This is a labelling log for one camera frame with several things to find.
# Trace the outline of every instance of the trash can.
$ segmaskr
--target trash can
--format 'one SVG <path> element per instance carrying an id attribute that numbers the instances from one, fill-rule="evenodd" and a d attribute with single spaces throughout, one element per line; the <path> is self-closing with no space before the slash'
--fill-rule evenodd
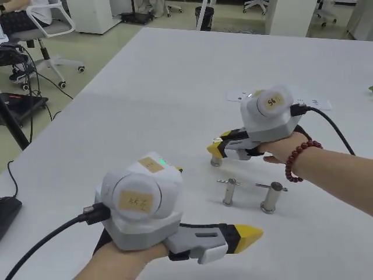
<path id="1" fill-rule="evenodd" d="M 201 9 L 202 9 L 201 6 L 196 8 L 196 26 L 198 24 L 198 18 L 199 18 L 199 14 L 200 14 Z M 202 25 L 200 27 L 201 31 L 211 31 L 213 15 L 214 15 L 214 8 L 206 7 L 205 16 L 203 17 Z"/>

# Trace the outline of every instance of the green led light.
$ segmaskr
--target green led light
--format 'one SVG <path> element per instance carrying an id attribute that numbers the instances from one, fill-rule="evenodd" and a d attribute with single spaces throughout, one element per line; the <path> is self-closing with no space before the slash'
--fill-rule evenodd
<path id="1" fill-rule="evenodd" d="M 167 163 L 164 161 L 164 159 L 159 159 L 159 163 L 160 163 L 161 165 L 167 165 Z"/>

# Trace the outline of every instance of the forearm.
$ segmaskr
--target forearm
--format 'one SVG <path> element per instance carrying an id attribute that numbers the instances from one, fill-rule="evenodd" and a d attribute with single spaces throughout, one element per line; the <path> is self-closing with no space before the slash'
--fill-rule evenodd
<path id="1" fill-rule="evenodd" d="M 167 254 L 162 244 L 145 251 L 123 252 L 111 242 L 99 249 L 74 279 L 135 280 L 147 263 Z"/>
<path id="2" fill-rule="evenodd" d="M 293 171 L 373 216 L 373 160 L 308 148 L 295 161 Z"/>
<path id="3" fill-rule="evenodd" d="M 10 13 L 19 10 L 30 3 L 30 0 L 11 0 L 8 3 L 4 3 L 5 12 Z"/>

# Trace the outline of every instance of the metal pin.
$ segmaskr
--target metal pin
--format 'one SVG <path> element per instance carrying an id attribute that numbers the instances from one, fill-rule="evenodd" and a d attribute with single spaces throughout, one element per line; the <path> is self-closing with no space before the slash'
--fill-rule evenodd
<path id="1" fill-rule="evenodd" d="M 257 187 L 261 187 L 261 188 L 270 188 L 270 185 L 264 185 L 264 184 L 255 184 Z M 282 188 L 282 191 L 285 191 L 287 192 L 288 189 L 287 188 Z"/>
<path id="2" fill-rule="evenodd" d="M 212 156 L 211 161 L 210 161 L 211 165 L 214 166 L 214 167 L 221 166 L 222 162 L 223 162 L 222 159 L 217 158 L 215 156 Z"/>
<path id="3" fill-rule="evenodd" d="M 229 183 L 229 181 L 225 181 L 225 180 L 216 180 L 218 183 L 223 183 L 223 184 L 228 184 Z M 239 186 L 239 185 L 242 185 L 243 183 L 240 183 L 240 182 L 235 182 L 235 184 L 237 185 L 237 186 Z"/>
<path id="4" fill-rule="evenodd" d="M 228 179 L 228 186 L 226 190 L 226 196 L 223 199 L 223 204 L 225 206 L 232 206 L 233 203 L 233 194 L 234 194 L 234 189 L 237 185 L 237 181 L 235 178 L 229 178 Z"/>
<path id="5" fill-rule="evenodd" d="M 261 210 L 266 214 L 273 214 L 276 210 L 276 202 L 279 200 L 282 185 L 278 182 L 272 182 L 268 189 L 265 200 L 261 203 Z"/>

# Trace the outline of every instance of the hand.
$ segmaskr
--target hand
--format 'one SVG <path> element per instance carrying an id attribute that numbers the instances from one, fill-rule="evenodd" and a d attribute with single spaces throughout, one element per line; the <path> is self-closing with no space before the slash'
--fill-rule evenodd
<path id="1" fill-rule="evenodd" d="M 264 161 L 269 163 L 286 163 L 287 158 L 291 155 L 292 151 L 300 146 L 302 143 L 307 142 L 307 137 L 299 132 L 294 132 L 290 137 L 276 141 L 261 144 L 259 151 L 261 153 L 271 153 L 272 156 L 265 156 Z"/>
<path id="2" fill-rule="evenodd" d="M 99 249 L 98 252 L 110 257 L 118 255 L 132 256 L 144 263 L 149 263 L 157 258 L 168 256 L 168 250 L 163 243 L 159 243 L 149 249 L 141 251 L 121 251 L 113 242 L 110 242 Z"/>

